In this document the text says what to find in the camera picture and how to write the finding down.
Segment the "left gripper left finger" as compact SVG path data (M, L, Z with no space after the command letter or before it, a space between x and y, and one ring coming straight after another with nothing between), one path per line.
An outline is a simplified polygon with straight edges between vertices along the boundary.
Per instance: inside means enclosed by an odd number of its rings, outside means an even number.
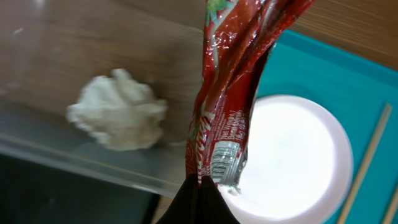
M198 194L197 175L189 175L157 224L194 224Z

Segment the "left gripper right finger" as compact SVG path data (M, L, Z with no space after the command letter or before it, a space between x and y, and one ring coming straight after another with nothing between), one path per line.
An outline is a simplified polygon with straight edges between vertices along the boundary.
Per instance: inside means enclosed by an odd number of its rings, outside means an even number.
M198 194L199 224L239 224L209 176L202 178Z

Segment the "white tissue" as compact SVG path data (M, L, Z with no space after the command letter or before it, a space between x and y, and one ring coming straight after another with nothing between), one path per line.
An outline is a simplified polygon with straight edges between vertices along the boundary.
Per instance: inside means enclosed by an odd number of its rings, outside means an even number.
M67 107L67 120L114 151L148 149L163 135L167 102L152 88L117 68L111 76L94 77Z

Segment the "red snack wrapper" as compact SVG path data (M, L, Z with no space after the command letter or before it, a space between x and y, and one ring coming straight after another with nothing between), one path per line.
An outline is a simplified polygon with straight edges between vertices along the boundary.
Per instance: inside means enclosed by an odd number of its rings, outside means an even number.
M186 173L239 193L252 108L280 35L314 0L207 0L203 83L195 99Z

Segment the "wooden chopstick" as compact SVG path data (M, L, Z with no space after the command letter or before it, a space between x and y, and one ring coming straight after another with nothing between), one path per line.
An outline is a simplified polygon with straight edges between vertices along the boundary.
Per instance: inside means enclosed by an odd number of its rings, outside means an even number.
M363 180L367 174L369 166L371 165L373 157L374 157L374 155L377 151L377 148L379 146L379 143L382 139L382 135L384 134L384 131L385 131L385 128L389 121L391 113L392 113L392 106L390 103L386 103L383 107L382 113L381 113L379 120L377 122L377 125L374 129L373 135L372 135L371 140L366 149L366 153L361 161L360 167L359 167L357 174L354 178L354 181L351 185L349 194L346 198L346 201L343 204L343 208L338 217L337 224L345 224L346 223L346 220L349 216L351 208L354 204L354 201L358 195L358 192L359 192L361 185L363 183Z
M398 187L396 187L394 194L391 198L390 204L382 219L382 224L391 224L396 214L398 204Z

